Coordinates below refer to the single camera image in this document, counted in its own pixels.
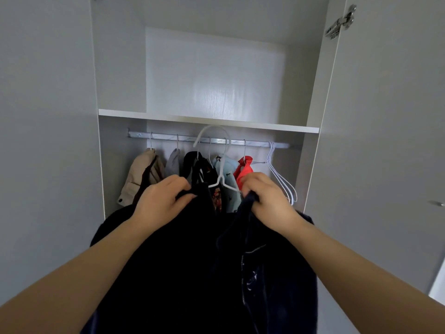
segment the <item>white cabinet door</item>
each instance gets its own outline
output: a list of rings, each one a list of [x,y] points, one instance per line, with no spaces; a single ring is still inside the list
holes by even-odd
[[[0,304],[103,221],[90,0],[0,6]]]
[[[445,0],[348,0],[305,212],[427,293],[445,254]],[[357,333],[320,285],[319,333]]]

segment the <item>metal rod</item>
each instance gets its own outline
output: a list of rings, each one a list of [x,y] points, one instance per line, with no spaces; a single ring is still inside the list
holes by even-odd
[[[128,137],[131,138],[145,138],[145,139],[157,139],[161,141],[189,141],[194,142],[196,140],[196,136],[184,136],[184,135],[174,135],[174,134],[155,134],[150,132],[137,132],[137,131],[128,131]],[[201,143],[211,143],[212,144],[229,144],[229,140],[226,138],[214,138],[214,137],[202,137]],[[231,145],[239,145],[244,146],[244,139],[233,139]],[[246,146],[259,146],[270,148],[270,144],[268,141],[248,141],[246,140]],[[294,147],[287,143],[275,143],[276,149],[293,149]]]

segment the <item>hand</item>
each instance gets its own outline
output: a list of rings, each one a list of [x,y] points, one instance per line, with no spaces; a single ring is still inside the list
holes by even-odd
[[[175,218],[195,195],[189,193],[178,200],[176,196],[191,186],[184,177],[173,174],[142,193],[133,216],[129,219],[147,237]]]
[[[284,236],[299,215],[281,189],[261,172],[247,174],[241,182],[244,197],[251,190],[259,196],[259,202],[254,202],[252,206],[255,216],[268,228]]]

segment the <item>wardrobe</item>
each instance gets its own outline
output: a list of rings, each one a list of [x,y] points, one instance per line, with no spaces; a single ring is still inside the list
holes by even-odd
[[[445,254],[444,11],[444,0],[3,0],[0,304],[88,247],[138,154],[169,157],[175,138],[152,134],[208,124],[288,145],[272,163],[295,208],[428,293]],[[244,152],[262,162],[269,149],[228,156]],[[319,298],[319,333],[356,333],[321,283]]]

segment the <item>person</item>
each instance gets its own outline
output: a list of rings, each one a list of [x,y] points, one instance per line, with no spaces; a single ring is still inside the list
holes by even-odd
[[[327,236],[295,212],[265,174],[243,179],[252,211],[287,238],[362,334],[443,333],[445,306]],[[133,252],[194,198],[172,175],[142,194],[133,216],[104,239],[0,307],[1,333],[79,333]]]

